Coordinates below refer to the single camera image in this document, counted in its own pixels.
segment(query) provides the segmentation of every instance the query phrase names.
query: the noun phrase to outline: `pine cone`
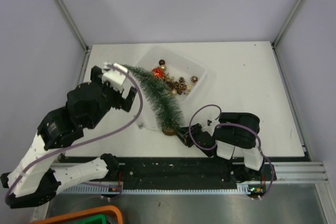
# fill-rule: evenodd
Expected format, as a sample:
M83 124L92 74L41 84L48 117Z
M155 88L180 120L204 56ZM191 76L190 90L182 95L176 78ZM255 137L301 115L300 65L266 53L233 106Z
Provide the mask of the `pine cone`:
M179 83L185 83L185 79L183 77L179 78Z
M179 89L181 89L182 91L186 90L187 89L187 85L184 84L184 83L181 83L179 86L178 86Z

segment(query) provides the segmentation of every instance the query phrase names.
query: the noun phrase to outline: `metal base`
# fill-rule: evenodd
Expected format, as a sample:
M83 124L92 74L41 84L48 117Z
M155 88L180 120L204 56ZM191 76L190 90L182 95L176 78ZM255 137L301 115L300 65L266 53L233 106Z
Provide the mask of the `metal base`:
M51 168L70 167L76 163L55 163ZM273 163L277 180L275 184L328 184L328 177L322 162L275 162ZM248 181L242 184L257 184Z
M328 224L336 224L336 204L330 184L316 184L316 189Z
M96 187L87 185L77 185L70 187L62 192L62 194L91 194L91 195L106 195L106 194L119 194L109 192L107 187ZM143 190L123 190L123 195L248 195L250 194L247 184L237 185L237 189L217 189L217 190L156 190L156 189L143 189Z
M47 217L112 204L131 223L327 223L314 185L275 185L262 201L245 195L58 195Z

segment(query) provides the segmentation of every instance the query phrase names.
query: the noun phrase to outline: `orange bin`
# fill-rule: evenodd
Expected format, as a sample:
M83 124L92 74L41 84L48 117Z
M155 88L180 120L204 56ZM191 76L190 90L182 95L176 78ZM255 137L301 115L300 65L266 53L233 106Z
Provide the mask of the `orange bin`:
M93 215L108 215L113 217L118 224L123 224L121 211L118 207L115 206L104 206L104 207L96 207L90 208L87 210L79 211L79 212L72 212L70 214L59 215L52 218L48 218L45 220L35 221L32 224L56 224L56 223L64 223L66 221L77 220L84 217L90 217Z

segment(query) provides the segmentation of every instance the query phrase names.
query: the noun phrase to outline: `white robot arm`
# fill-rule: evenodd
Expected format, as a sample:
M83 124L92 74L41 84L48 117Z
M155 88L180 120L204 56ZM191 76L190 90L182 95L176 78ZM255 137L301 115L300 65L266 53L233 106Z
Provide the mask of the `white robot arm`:
M122 97L126 76L121 72L127 73L128 70L117 63L113 66L108 71L93 67L91 82L78 85L67 94L65 107L46 115L19 165L11 173L2 174L3 187L14 185L6 197L6 203L11 208L40 206L71 186L117 174L119 164L112 154L103 154L93 161L70 168L50 169L59 155L53 153L83 137L83 128L94 129L111 108L130 111L137 91L132 87L127 98ZM24 173L29 164L41 157L46 158Z

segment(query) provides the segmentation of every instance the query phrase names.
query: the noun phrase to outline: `white wall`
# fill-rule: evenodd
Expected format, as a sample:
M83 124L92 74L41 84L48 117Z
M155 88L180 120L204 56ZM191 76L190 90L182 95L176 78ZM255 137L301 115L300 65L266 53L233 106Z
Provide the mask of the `white wall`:
M336 194L336 0L307 0L279 52L312 154Z
M274 40L295 0L64 0L89 45Z
M0 0L0 173L28 150L47 112L66 101L83 52L53 0ZM31 209L11 210L0 189L0 222L28 223Z

